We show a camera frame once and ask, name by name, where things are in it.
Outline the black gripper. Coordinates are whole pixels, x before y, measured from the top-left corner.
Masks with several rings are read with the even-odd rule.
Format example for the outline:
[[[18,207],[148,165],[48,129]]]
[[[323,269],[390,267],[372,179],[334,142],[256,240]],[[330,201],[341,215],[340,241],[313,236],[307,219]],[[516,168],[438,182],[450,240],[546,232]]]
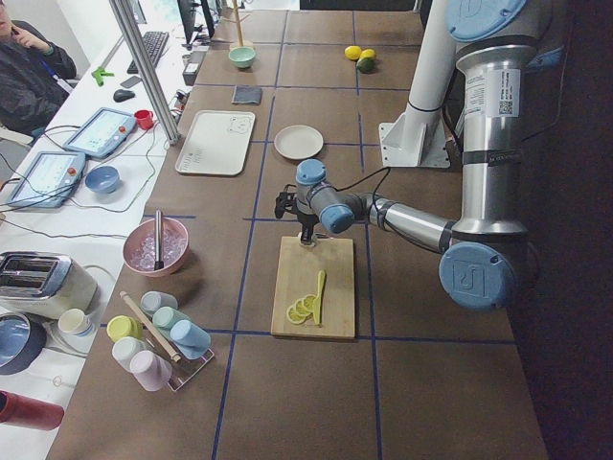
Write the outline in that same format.
[[[275,199],[274,215],[276,219],[281,219],[285,213],[292,214],[302,225],[300,233],[300,244],[303,246],[313,245],[314,227],[317,224],[317,216],[310,211],[303,211],[299,207],[299,200],[296,192],[290,192],[289,188],[295,187],[293,184],[286,184]]]

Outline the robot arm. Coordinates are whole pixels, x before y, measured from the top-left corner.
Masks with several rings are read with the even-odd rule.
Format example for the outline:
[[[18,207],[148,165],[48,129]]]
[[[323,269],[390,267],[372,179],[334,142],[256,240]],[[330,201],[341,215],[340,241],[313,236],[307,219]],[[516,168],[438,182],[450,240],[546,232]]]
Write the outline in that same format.
[[[522,81],[554,65],[564,48],[564,1],[436,1],[432,4],[405,110],[379,127],[383,164],[442,163],[443,104],[455,72],[465,78],[462,212],[440,218],[377,192],[344,194],[325,165],[298,165],[295,191],[281,192],[275,215],[293,214],[301,241],[316,224],[333,234],[365,219],[441,255],[443,289],[460,306],[510,306],[526,279],[529,240],[518,216]]]

